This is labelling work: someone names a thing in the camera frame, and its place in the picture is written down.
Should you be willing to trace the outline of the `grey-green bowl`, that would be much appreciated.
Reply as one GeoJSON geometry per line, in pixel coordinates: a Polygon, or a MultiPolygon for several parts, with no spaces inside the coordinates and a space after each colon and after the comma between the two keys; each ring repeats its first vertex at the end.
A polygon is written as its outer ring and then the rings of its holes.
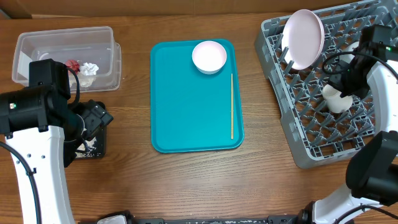
{"type": "MultiPolygon", "coordinates": [[[[352,52],[354,51],[357,47],[359,46],[359,42],[353,42],[351,45],[347,46],[347,48],[345,48],[343,50],[343,52],[352,52]]],[[[346,63],[350,63],[352,61],[352,59],[354,59],[354,55],[351,54],[346,54],[346,55],[340,55],[339,59],[346,62],[346,63]]]]}

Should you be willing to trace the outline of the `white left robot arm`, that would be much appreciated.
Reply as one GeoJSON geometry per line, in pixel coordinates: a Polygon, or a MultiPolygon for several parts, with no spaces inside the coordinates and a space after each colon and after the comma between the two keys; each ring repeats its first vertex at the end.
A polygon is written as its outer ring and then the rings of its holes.
{"type": "Polygon", "coordinates": [[[1,147],[16,169],[24,223],[74,223],[65,168],[113,117],[100,101],[72,103],[69,76],[52,59],[29,64],[29,85],[1,94],[1,147]]]}

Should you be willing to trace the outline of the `white tissue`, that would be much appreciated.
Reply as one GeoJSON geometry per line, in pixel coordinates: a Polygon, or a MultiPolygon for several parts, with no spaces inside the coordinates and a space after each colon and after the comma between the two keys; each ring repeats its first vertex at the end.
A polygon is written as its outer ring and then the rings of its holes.
{"type": "Polygon", "coordinates": [[[80,66],[77,76],[79,79],[80,86],[82,88],[88,88],[92,86],[93,82],[96,80],[96,74],[99,67],[95,63],[84,63],[80,66]]]}

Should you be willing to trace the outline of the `grey dishwasher rack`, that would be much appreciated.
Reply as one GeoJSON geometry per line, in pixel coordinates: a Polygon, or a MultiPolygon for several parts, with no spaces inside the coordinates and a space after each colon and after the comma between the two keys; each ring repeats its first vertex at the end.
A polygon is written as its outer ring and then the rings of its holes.
{"type": "Polygon", "coordinates": [[[376,121],[372,93],[354,97],[351,108],[334,114],[322,97],[328,75],[323,61],[359,42],[363,28],[382,25],[392,28],[391,44],[397,45],[397,2],[360,1],[319,9],[316,15],[325,29],[325,42],[319,58],[310,67],[295,71],[284,57],[282,32],[287,17],[261,24],[255,48],[264,72],[274,89],[281,111],[281,125],[294,162],[303,169],[349,159],[375,135],[376,121]]]}

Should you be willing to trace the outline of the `pink saucer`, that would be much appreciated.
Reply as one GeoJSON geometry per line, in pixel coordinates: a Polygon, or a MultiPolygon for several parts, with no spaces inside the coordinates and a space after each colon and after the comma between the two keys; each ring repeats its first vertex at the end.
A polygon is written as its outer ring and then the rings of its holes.
{"type": "Polygon", "coordinates": [[[196,68],[207,75],[219,72],[227,61],[227,52],[218,42],[206,40],[195,46],[192,61],[196,68]]]}

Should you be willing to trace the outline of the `red snack wrapper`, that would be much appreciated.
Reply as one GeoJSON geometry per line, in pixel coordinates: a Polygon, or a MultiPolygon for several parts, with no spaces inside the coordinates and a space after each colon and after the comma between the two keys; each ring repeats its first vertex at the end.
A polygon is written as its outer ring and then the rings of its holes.
{"type": "Polygon", "coordinates": [[[67,60],[65,65],[78,75],[78,72],[80,71],[80,64],[77,60],[67,60]]]}

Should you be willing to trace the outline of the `white cup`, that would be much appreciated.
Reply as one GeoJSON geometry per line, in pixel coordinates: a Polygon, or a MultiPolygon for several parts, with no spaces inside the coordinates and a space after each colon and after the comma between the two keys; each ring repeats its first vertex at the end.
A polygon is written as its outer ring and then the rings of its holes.
{"type": "Polygon", "coordinates": [[[323,87],[322,96],[332,113],[343,113],[349,110],[353,104],[352,96],[341,97],[341,92],[327,84],[323,87]]]}

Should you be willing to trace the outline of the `large white plate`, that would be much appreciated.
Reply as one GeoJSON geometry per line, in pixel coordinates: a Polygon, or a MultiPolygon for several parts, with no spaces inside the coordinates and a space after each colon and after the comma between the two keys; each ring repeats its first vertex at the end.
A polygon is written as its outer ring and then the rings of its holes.
{"type": "Polygon", "coordinates": [[[311,66],[320,56],[325,41],[325,31],[320,18],[308,9],[294,12],[282,32],[282,50],[288,48],[284,60],[293,61],[294,70],[311,66]]]}

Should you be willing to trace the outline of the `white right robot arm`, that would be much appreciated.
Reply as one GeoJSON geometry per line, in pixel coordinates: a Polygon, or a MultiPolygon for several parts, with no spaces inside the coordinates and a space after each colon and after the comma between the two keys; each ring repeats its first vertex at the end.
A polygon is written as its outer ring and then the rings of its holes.
{"type": "Polygon", "coordinates": [[[291,223],[353,223],[354,218],[397,203],[397,47],[391,44],[392,28],[363,28],[359,45],[348,62],[340,60],[330,72],[328,84],[341,96],[363,99],[373,95],[376,121],[374,137],[350,160],[345,184],[332,194],[310,202],[291,223]]]}

